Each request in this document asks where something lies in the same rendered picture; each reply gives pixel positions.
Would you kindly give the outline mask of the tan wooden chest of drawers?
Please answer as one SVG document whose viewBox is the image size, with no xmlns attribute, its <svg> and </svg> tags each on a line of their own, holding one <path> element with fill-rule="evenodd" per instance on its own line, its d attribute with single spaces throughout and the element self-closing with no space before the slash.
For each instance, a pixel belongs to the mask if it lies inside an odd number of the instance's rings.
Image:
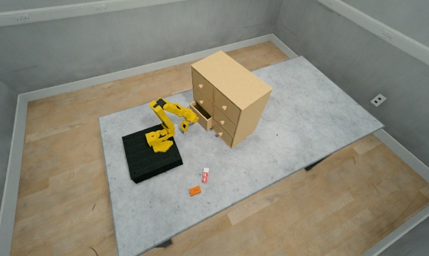
<svg viewBox="0 0 429 256">
<path fill-rule="evenodd" d="M 241 110 L 237 124 L 232 121 L 236 125 L 236 131 L 231 147 L 225 142 L 231 149 L 234 148 L 255 131 L 273 88 L 221 50 L 192 64 L 191 72 L 192 69 L 214 86 L 213 102 L 206 96 L 213 103 L 211 128 L 213 131 L 215 88 Z M 194 99 L 193 72 L 192 86 Z"/>
</svg>

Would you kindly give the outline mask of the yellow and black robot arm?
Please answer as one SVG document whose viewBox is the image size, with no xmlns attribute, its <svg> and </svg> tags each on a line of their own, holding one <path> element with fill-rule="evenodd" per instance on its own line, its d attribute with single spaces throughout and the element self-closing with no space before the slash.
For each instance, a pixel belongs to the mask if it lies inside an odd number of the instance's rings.
<svg viewBox="0 0 429 256">
<path fill-rule="evenodd" d="M 149 103 L 149 106 L 152 108 L 158 118 L 160 120 L 162 119 L 161 121 L 163 123 L 161 123 L 161 125 L 164 129 L 161 131 L 159 130 L 157 132 L 148 133 L 147 138 L 149 140 L 150 145 L 153 146 L 155 153 L 158 151 L 166 152 L 173 145 L 173 142 L 167 139 L 175 135 L 175 126 L 163 110 L 166 110 L 170 113 L 174 113 L 179 117 L 183 116 L 186 118 L 189 118 L 191 116 L 191 112 L 183 106 L 180 106 L 177 103 L 172 104 L 163 98 L 159 98 L 156 102 L 152 101 L 151 103 Z"/>
</svg>

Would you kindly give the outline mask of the red and white eraser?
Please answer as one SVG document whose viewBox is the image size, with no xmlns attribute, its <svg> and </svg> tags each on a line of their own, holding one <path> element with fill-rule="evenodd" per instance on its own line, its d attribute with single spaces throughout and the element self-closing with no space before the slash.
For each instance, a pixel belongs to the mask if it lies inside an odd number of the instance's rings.
<svg viewBox="0 0 429 256">
<path fill-rule="evenodd" d="M 204 168 L 202 183 L 208 183 L 208 172 L 209 168 Z"/>
</svg>

